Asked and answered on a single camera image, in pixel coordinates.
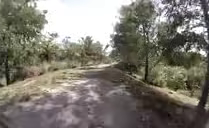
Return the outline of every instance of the green foliage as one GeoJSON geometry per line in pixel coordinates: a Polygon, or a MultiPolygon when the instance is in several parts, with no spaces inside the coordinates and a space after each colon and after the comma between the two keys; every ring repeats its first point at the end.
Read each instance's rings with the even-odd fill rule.
{"type": "Polygon", "coordinates": [[[119,51],[117,51],[117,49],[113,49],[110,54],[109,57],[113,60],[113,61],[120,61],[120,53],[119,51]]]}
{"type": "Polygon", "coordinates": [[[25,66],[16,68],[11,76],[12,82],[25,80],[27,78],[43,75],[48,72],[54,72],[58,70],[64,70],[69,68],[79,67],[80,64],[75,61],[63,61],[63,62],[43,62],[34,66],[25,66]]]}
{"type": "Polygon", "coordinates": [[[45,23],[45,14],[36,9],[35,1],[0,0],[0,69],[7,84],[12,67],[30,59],[30,48],[45,23]]]}
{"type": "Polygon", "coordinates": [[[196,66],[187,71],[187,82],[194,88],[202,87],[205,80],[206,67],[196,66]]]}
{"type": "Polygon", "coordinates": [[[65,39],[63,44],[65,51],[63,54],[67,61],[77,61],[84,66],[89,63],[102,63],[107,59],[102,44],[98,41],[93,41],[91,36],[81,38],[79,43],[65,39]]]}
{"type": "Polygon", "coordinates": [[[172,52],[165,54],[164,61],[171,66],[183,66],[189,69],[202,63],[203,58],[200,53],[196,52],[172,52]]]}
{"type": "Polygon", "coordinates": [[[202,49],[207,51],[207,72],[202,96],[198,104],[198,116],[196,118],[198,122],[196,126],[198,126],[200,125],[199,120],[201,118],[199,117],[201,116],[201,111],[204,111],[209,95],[209,0],[162,0],[162,4],[165,8],[168,22],[172,24],[172,27],[182,28],[181,33],[194,33],[188,34],[191,35],[189,39],[195,42],[201,42],[201,39],[202,43],[205,44],[205,47],[202,47],[202,49]],[[203,29],[201,32],[202,37],[197,38],[197,29],[200,28],[203,29]]]}
{"type": "Polygon", "coordinates": [[[186,89],[187,71],[182,67],[159,65],[152,70],[150,79],[157,86],[186,89]]]}
{"type": "Polygon", "coordinates": [[[156,54],[156,10],[152,0],[137,0],[122,6],[120,22],[112,35],[113,46],[120,58],[129,65],[139,68],[145,65],[145,77],[148,81],[150,61],[156,54]]]}
{"type": "Polygon", "coordinates": [[[58,56],[58,52],[60,51],[60,47],[55,42],[55,39],[58,37],[56,33],[49,33],[48,36],[44,36],[37,44],[37,54],[40,57],[40,61],[51,62],[55,60],[58,56]]]}

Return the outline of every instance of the roadside vegetation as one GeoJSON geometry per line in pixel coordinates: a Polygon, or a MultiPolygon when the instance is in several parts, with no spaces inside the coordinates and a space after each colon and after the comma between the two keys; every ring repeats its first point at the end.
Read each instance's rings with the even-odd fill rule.
{"type": "MultiPolygon", "coordinates": [[[[117,62],[116,68],[150,86],[199,99],[198,115],[209,106],[209,0],[136,0],[122,6],[109,54],[109,45],[91,36],[72,42],[66,35],[58,42],[57,33],[42,33],[46,13],[34,0],[0,0],[0,87],[15,91],[0,95],[5,102],[9,93],[22,92],[17,81],[25,85],[35,76],[117,62]]],[[[55,84],[47,81],[28,86],[37,94],[38,84],[55,84]]]]}

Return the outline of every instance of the sky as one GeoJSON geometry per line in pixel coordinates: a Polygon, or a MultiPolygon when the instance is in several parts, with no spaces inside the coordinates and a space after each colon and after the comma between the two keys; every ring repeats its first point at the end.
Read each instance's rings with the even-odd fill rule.
{"type": "Polygon", "coordinates": [[[103,45],[110,42],[114,24],[118,20],[119,9],[131,0],[40,0],[37,5],[47,10],[48,24],[44,32],[57,32],[59,41],[71,37],[78,41],[81,37],[92,36],[103,45]]]}

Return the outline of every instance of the tree trunk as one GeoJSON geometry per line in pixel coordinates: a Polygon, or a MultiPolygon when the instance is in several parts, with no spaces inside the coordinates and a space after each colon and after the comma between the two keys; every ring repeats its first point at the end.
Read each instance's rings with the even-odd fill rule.
{"type": "Polygon", "coordinates": [[[149,44],[150,44],[150,40],[149,40],[149,35],[148,35],[148,32],[145,31],[144,29],[144,35],[146,37],[146,56],[145,56],[145,74],[144,74],[144,80],[146,82],[149,82],[148,81],[148,76],[149,76],[149,44]]]}
{"type": "MultiPolygon", "coordinates": [[[[203,10],[203,14],[204,14],[204,18],[205,18],[205,24],[207,27],[207,34],[208,34],[208,42],[209,42],[209,14],[208,14],[208,5],[206,0],[200,0],[201,6],[202,6],[202,10],[203,10]]],[[[195,123],[195,128],[201,128],[204,126],[205,122],[203,121],[204,114],[205,114],[205,106],[207,103],[207,99],[209,96],[209,44],[208,44],[208,54],[207,54],[207,73],[206,73],[206,77],[205,77],[205,84],[202,90],[202,95],[199,101],[199,104],[197,106],[197,116],[196,119],[194,120],[195,123]]]]}
{"type": "Polygon", "coordinates": [[[5,77],[6,77],[6,82],[7,85],[11,84],[11,79],[10,79],[10,68],[9,68],[9,61],[8,61],[8,52],[6,53],[5,56],[5,77]]]}
{"type": "MultiPolygon", "coordinates": [[[[207,26],[208,41],[209,41],[209,14],[208,14],[207,2],[206,0],[200,0],[200,2],[204,13],[205,23],[207,26]]],[[[198,104],[198,109],[204,109],[207,103],[208,95],[209,95],[209,44],[208,44],[208,65],[207,65],[207,73],[205,78],[205,85],[202,91],[200,102],[198,104]]]]}
{"type": "Polygon", "coordinates": [[[145,57],[145,74],[144,74],[144,80],[148,82],[148,75],[149,75],[149,60],[148,60],[148,52],[146,53],[145,57]]]}

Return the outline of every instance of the tree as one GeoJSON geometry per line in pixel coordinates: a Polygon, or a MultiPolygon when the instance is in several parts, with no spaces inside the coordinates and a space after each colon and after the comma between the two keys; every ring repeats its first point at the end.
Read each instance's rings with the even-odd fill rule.
{"type": "Polygon", "coordinates": [[[171,25],[161,27],[166,27],[166,31],[159,30],[158,33],[158,47],[161,49],[161,59],[164,63],[189,69],[203,61],[204,57],[200,51],[206,47],[206,40],[202,34],[179,33],[176,29],[169,30],[171,25]]]}
{"type": "Polygon", "coordinates": [[[207,103],[209,95],[209,0],[191,0],[191,1],[168,1],[163,0],[163,4],[166,6],[166,14],[172,19],[173,25],[175,26],[185,26],[186,31],[191,31],[196,28],[206,28],[206,32],[203,34],[207,38],[207,72],[205,78],[205,84],[202,90],[202,96],[198,104],[198,114],[197,122],[202,122],[200,117],[201,114],[205,111],[205,105],[207,103]]]}
{"type": "Polygon", "coordinates": [[[25,51],[45,23],[45,15],[36,9],[35,1],[0,0],[0,63],[4,64],[7,85],[11,82],[11,66],[17,62],[15,55],[25,51]]]}
{"type": "Polygon", "coordinates": [[[81,38],[82,52],[81,59],[82,65],[87,64],[89,61],[101,62],[103,60],[104,50],[99,41],[94,41],[91,36],[81,38]]]}
{"type": "Polygon", "coordinates": [[[48,36],[44,36],[40,41],[39,56],[42,61],[50,62],[56,58],[59,46],[55,42],[55,39],[58,37],[57,33],[49,33],[48,36]]]}
{"type": "Polygon", "coordinates": [[[144,80],[148,81],[149,59],[155,46],[156,11],[151,0],[137,0],[121,9],[120,23],[116,25],[113,35],[114,47],[123,60],[137,68],[139,60],[145,62],[144,80]]]}
{"type": "Polygon", "coordinates": [[[117,49],[113,49],[110,52],[109,57],[114,61],[120,61],[120,54],[119,51],[117,51],[117,49]]]}
{"type": "Polygon", "coordinates": [[[82,52],[82,46],[79,43],[70,42],[67,40],[67,42],[64,42],[64,58],[68,61],[78,61],[81,62],[81,53],[82,52]]]}

